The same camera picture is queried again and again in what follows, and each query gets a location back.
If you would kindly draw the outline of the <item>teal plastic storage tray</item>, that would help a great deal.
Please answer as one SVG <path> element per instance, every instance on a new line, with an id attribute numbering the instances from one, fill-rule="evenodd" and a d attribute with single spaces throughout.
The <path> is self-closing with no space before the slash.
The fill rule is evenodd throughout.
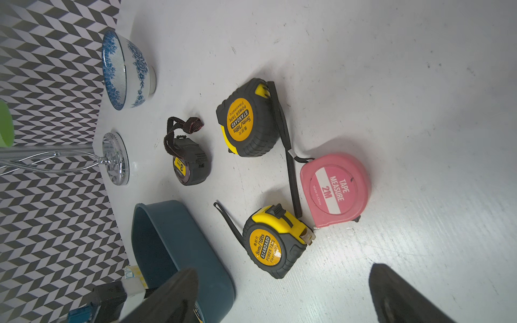
<path id="1" fill-rule="evenodd" d="M 188 209 L 179 201 L 135 206 L 131 242 L 149 288 L 163 285 L 182 269 L 199 277 L 198 322 L 221 322 L 235 300 L 233 281 Z"/>

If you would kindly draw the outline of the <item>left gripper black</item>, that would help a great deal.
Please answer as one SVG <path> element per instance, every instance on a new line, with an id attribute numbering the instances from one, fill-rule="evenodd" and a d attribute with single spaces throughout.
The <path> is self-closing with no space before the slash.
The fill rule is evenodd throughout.
<path id="1" fill-rule="evenodd" d="M 149 296 L 141 279 L 121 279 L 95 286 L 86 296 L 86 304 L 70 310 L 60 322 L 119 322 Z"/>

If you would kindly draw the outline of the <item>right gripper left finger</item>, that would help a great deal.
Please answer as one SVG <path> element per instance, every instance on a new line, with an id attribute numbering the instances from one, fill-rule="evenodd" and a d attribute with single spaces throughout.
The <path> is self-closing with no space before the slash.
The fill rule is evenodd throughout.
<path id="1" fill-rule="evenodd" d="M 197 271 L 182 269 L 120 322 L 194 322 L 198 291 Z"/>

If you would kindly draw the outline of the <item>pink tape measure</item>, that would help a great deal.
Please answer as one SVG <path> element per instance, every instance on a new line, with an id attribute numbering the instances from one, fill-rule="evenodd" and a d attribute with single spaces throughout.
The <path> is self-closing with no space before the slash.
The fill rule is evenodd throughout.
<path id="1" fill-rule="evenodd" d="M 334 153 L 304 165 L 300 179 L 315 227 L 358 222 L 372 186 L 364 165 L 347 153 Z"/>

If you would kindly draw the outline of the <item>large yellow black tape measure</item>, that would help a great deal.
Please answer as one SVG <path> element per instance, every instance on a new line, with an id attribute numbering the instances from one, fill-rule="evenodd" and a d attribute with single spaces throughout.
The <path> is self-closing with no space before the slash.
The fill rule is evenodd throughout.
<path id="1" fill-rule="evenodd" d="M 229 152 L 240 157 L 264 156 L 281 141 L 285 149 L 294 215 L 300 219 L 302 206 L 294 164 L 305 164 L 311 159 L 298 156 L 292 147 L 275 83 L 251 79 L 217 107 L 216 115 Z"/>

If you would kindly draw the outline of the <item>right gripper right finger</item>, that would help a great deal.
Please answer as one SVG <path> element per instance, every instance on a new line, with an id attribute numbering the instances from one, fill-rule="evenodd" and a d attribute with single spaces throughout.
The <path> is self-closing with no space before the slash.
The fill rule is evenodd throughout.
<path id="1" fill-rule="evenodd" d="M 374 263 L 368 282 L 379 322 L 453 321 L 388 265 Z"/>

